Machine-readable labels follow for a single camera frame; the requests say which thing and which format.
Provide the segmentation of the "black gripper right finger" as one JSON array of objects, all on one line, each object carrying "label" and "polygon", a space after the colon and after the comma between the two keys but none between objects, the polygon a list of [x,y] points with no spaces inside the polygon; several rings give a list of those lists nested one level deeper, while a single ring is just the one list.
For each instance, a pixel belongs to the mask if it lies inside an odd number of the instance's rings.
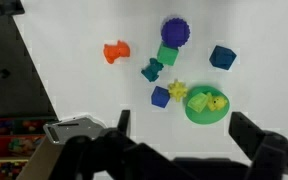
[{"label": "black gripper right finger", "polygon": [[232,112],[229,124],[229,135],[241,148],[244,154],[252,160],[265,138],[272,138],[281,147],[288,140],[273,131],[262,130],[242,112]]}]

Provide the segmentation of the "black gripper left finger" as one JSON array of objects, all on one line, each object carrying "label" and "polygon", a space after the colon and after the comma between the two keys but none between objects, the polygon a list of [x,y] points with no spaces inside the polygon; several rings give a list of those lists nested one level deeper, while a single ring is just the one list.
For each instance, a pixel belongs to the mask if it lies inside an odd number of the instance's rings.
[{"label": "black gripper left finger", "polygon": [[100,152],[105,156],[131,157],[138,153],[138,144],[130,138],[131,111],[122,110],[115,127],[100,132]]}]

